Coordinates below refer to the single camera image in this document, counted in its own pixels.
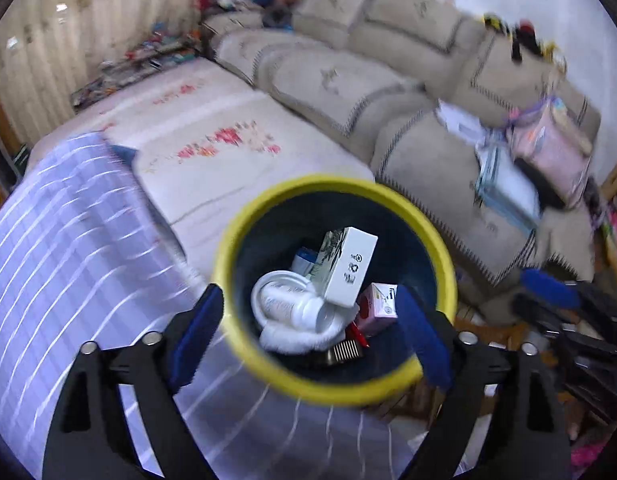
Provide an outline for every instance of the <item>blue gripper pad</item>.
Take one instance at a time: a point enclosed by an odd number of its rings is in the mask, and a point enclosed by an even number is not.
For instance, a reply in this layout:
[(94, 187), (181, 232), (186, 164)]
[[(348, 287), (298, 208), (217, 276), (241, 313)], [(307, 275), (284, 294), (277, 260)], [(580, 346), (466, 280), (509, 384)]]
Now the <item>blue gripper pad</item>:
[(455, 330), (444, 314), (428, 308), (415, 290), (399, 285), (396, 295), (397, 322), (407, 345), (419, 359), (426, 379), (448, 390), (453, 384), (451, 352)]
[(578, 309), (580, 296), (574, 286), (567, 286), (546, 272), (525, 269), (520, 278), (522, 285), (535, 296), (558, 308)]
[(222, 290), (219, 286), (211, 284), (192, 310), (173, 317), (170, 324), (183, 323), (183, 330), (174, 331), (178, 334), (178, 339), (173, 342), (174, 345), (166, 356), (167, 383), (173, 393), (191, 383), (223, 314)]

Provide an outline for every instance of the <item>sofa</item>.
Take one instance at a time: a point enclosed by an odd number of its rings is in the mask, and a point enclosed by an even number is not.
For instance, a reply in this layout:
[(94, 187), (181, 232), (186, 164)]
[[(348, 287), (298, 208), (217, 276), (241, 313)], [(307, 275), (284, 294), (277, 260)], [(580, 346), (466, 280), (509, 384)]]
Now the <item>sofa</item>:
[(586, 207), (547, 209), (527, 235), (476, 205), (473, 147), (434, 113), (443, 100), (498, 127), (551, 92), (595, 143), (600, 113), (556, 65), (524, 47), (513, 62), (508, 38), (437, 0), (303, 0), (292, 28), (263, 28), (255, 11), (204, 22), (219, 65), (316, 125), (429, 216), (471, 303), (509, 290), (520, 267), (592, 279)]

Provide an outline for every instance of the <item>white lid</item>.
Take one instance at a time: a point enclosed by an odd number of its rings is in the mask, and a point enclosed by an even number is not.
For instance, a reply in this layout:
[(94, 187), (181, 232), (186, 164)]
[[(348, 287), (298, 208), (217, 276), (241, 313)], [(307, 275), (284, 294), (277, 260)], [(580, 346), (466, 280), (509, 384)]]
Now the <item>white lid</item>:
[(334, 316), (333, 306), (325, 303), (323, 298), (315, 296), (304, 304), (301, 324), (304, 329), (319, 334), (331, 326)]
[(274, 270), (263, 275), (251, 290), (251, 308), (253, 309), (253, 315), (260, 328), (264, 328), (268, 319), (262, 312), (262, 306), (260, 304), (260, 291), (262, 287), (270, 282), (278, 282), (283, 285), (296, 286), (303, 288), (308, 292), (316, 293), (315, 286), (311, 283), (311, 280), (298, 274), (297, 272), (291, 272), (290, 270)]

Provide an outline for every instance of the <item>red pen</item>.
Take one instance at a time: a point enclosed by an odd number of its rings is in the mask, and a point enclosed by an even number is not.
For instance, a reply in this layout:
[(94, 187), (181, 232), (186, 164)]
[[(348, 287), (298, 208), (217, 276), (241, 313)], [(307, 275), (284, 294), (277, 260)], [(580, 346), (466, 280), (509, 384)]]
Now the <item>red pen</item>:
[(357, 328), (357, 325), (355, 324), (355, 322), (351, 322), (351, 324), (346, 327), (345, 335), (349, 339), (355, 339), (364, 348), (371, 347), (368, 341), (366, 340), (366, 338), (364, 337), (364, 334), (362, 334), (362, 332), (360, 332), (360, 329)]

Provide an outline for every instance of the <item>yellow rim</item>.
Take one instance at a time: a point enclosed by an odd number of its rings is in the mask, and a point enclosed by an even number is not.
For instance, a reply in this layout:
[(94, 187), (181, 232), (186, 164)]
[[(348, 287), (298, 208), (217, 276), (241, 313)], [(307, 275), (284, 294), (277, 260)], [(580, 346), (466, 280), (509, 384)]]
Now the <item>yellow rim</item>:
[(312, 175), (284, 182), (269, 189), (240, 211), (221, 240), (213, 281), (224, 291), (222, 327), (233, 351), (259, 378), (293, 397), (318, 404), (338, 406), (364, 405), (378, 402), (405, 389), (422, 377), (422, 367), (415, 356), (391, 373), (360, 384), (321, 384), (292, 374), (266, 354), (253, 341), (237, 319), (233, 305), (230, 270), (244, 236), (274, 206), (295, 196), (335, 191), (363, 196), (393, 211), (417, 234), (431, 258), (437, 281), (437, 309), (453, 322), (457, 309), (457, 286), (449, 252), (435, 227), (408, 200), (385, 186), (372, 182), (330, 175)]

